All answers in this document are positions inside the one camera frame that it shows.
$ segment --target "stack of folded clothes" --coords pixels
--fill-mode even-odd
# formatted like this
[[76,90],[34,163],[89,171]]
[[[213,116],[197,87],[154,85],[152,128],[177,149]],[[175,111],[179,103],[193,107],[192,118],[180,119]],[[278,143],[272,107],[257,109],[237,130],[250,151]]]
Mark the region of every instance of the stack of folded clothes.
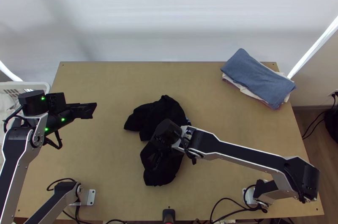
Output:
[[258,99],[272,109],[278,109],[287,102],[291,91],[296,88],[293,81],[264,66],[239,49],[222,67],[223,80],[233,84],[240,91]]

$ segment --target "wooden floor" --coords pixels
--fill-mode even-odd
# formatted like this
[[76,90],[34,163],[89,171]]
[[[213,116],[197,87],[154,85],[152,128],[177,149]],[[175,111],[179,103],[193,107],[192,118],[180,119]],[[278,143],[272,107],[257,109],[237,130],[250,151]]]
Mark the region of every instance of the wooden floor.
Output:
[[[294,112],[301,134],[322,110],[296,110]],[[321,171],[319,193],[325,215],[292,218],[295,224],[337,224],[338,223],[338,144],[331,139],[324,122],[304,140],[310,162]],[[16,218],[17,224],[25,219]],[[74,221],[55,221],[55,224],[73,224]]]

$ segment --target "wooden table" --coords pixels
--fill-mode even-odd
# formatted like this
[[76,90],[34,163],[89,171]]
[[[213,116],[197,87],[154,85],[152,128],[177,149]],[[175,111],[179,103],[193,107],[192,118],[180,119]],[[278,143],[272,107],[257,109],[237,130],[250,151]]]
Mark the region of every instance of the wooden table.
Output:
[[[31,216],[50,196],[45,187],[72,177],[96,189],[95,205],[82,207],[87,220],[161,220],[173,208],[178,220],[209,219],[222,197],[242,203],[242,188],[271,176],[227,161],[191,161],[184,157],[168,185],[146,186],[140,152],[146,142],[123,125],[137,106],[167,94],[177,100],[193,126],[221,140],[282,156],[308,160],[290,103],[272,110],[221,80],[223,62],[62,62],[52,92],[67,103],[97,102],[92,120],[75,120],[60,130],[63,148],[41,149],[31,163],[16,216]],[[265,63],[278,70],[276,63]],[[74,213],[74,208],[67,208]],[[238,210],[227,201],[214,218]],[[243,212],[232,219],[277,218],[324,214],[320,199],[302,204],[276,200],[267,214]]]

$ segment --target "laundry basket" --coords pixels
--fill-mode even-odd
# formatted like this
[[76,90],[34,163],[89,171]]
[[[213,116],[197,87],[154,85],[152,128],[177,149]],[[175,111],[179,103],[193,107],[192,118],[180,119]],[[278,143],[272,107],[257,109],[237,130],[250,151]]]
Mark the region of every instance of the laundry basket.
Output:
[[14,100],[19,94],[32,90],[44,90],[48,94],[50,85],[46,82],[0,82],[0,93],[9,94]]
[[[18,104],[18,95],[21,93],[33,91],[33,90],[43,90],[45,94],[48,94],[50,91],[50,85],[46,82],[0,82],[0,94],[7,94],[11,97],[13,100],[13,103],[15,106],[12,109],[3,111],[0,111],[0,117],[3,117],[1,120],[8,117],[13,111],[19,106]],[[3,132],[3,122],[1,122],[0,125],[0,148],[2,149],[3,144],[3,138],[5,136],[5,133]],[[2,151],[0,154],[0,169],[3,165],[3,155]]]

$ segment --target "robotic arm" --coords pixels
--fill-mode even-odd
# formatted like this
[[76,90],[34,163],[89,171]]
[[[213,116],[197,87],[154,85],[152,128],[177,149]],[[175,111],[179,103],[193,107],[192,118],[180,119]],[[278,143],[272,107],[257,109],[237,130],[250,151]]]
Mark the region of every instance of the robotic arm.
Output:
[[292,197],[302,203],[316,201],[319,170],[298,156],[282,157],[221,141],[214,134],[192,126],[177,126],[171,120],[162,121],[151,142],[161,151],[185,153],[193,164],[197,159],[222,159],[250,167],[273,177],[257,180],[245,195],[249,205],[267,208],[274,200]]
[[[36,90],[18,96],[20,108],[4,121],[5,162],[0,174],[0,224],[12,223],[29,163],[39,154],[43,145],[56,149],[62,147],[58,129],[76,118],[90,119],[96,103],[66,104],[63,93],[44,94]],[[17,113],[23,110],[24,116]],[[7,131],[9,119],[15,117]],[[47,138],[55,133],[58,145]],[[85,191],[76,181],[61,182],[55,186],[54,195],[26,223],[52,223],[65,205],[92,205],[95,190]]]

